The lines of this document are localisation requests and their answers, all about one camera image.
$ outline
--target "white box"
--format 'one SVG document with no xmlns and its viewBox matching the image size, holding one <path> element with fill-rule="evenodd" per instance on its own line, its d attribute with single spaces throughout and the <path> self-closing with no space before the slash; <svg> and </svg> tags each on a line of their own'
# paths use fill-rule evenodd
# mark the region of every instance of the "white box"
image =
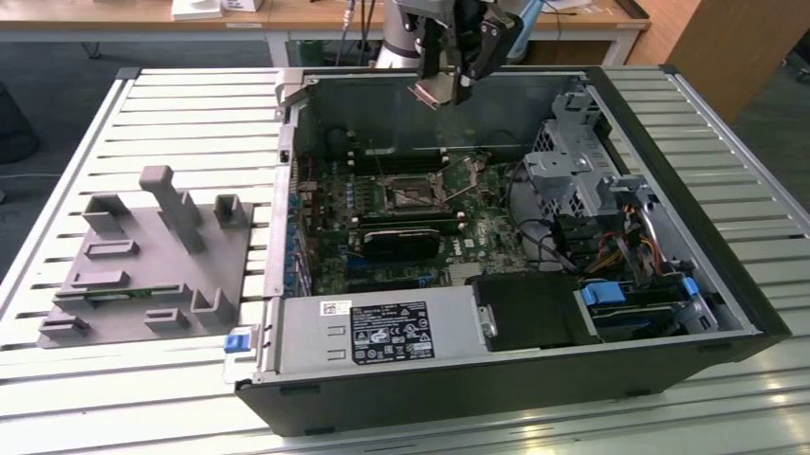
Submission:
<svg viewBox="0 0 810 455">
<path fill-rule="evenodd" d="M 217 0 L 173 0 L 172 19 L 176 21 L 223 17 Z"/>
<path fill-rule="evenodd" d="M 223 8 L 231 11 L 256 12 L 263 0 L 223 0 Z"/>
</svg>

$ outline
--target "power supply label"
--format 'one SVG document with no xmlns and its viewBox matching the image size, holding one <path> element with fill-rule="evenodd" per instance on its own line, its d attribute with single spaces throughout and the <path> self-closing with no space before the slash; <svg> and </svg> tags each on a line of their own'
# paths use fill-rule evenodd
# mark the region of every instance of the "power supply label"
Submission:
<svg viewBox="0 0 810 455">
<path fill-rule="evenodd" d="M 423 301 L 352 308 L 356 365 L 434 357 L 428 306 Z"/>
</svg>

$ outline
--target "barcode label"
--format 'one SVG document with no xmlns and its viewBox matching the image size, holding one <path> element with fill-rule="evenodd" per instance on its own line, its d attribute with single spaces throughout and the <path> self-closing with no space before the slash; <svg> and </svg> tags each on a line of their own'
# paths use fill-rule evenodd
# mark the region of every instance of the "barcode label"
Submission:
<svg viewBox="0 0 810 455">
<path fill-rule="evenodd" d="M 320 316 L 348 315 L 352 309 L 351 300 L 328 300 L 320 302 Z"/>
<path fill-rule="evenodd" d="M 229 22 L 225 24 L 227 28 L 261 28 L 261 24 L 252 24 L 248 22 Z"/>
</svg>

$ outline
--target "circuit board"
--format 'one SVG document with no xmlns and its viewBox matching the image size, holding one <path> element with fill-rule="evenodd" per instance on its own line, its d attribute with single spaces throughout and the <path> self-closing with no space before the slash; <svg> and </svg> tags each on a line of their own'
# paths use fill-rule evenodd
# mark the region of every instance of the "circuit board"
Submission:
<svg viewBox="0 0 810 455">
<path fill-rule="evenodd" d="M 486 166 L 474 153 L 450 152 L 436 173 L 355 175 L 343 163 L 324 163 L 318 173 L 307 229 L 312 294 L 462 285 L 468 276 L 526 270 L 527 255 L 500 206 L 503 164 Z M 454 235 L 442 235 L 435 257 L 371 263 L 360 254 L 352 221 L 390 212 L 431 212 L 436 206 L 459 213 Z"/>
</svg>

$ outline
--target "slotted metal table surface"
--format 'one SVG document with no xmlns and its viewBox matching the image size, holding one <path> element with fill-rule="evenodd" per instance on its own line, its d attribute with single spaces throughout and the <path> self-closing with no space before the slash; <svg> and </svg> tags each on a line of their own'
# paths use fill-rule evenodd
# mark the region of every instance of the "slotted metal table surface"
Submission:
<svg viewBox="0 0 810 455">
<path fill-rule="evenodd" d="M 280 126 L 275 70 L 144 70 L 115 82 L 0 286 L 0 452 L 810 451 L 807 215 L 678 75 L 654 67 L 607 73 L 793 338 L 655 396 L 296 439 L 275 436 L 232 396 L 223 337 L 39 349 L 37 326 L 87 229 L 79 212 L 96 192 L 117 191 L 131 207 L 153 205 L 136 183 L 149 164 L 172 166 L 177 188 L 199 203 L 235 192 L 257 204 L 240 321 L 260 318 Z"/>
</svg>

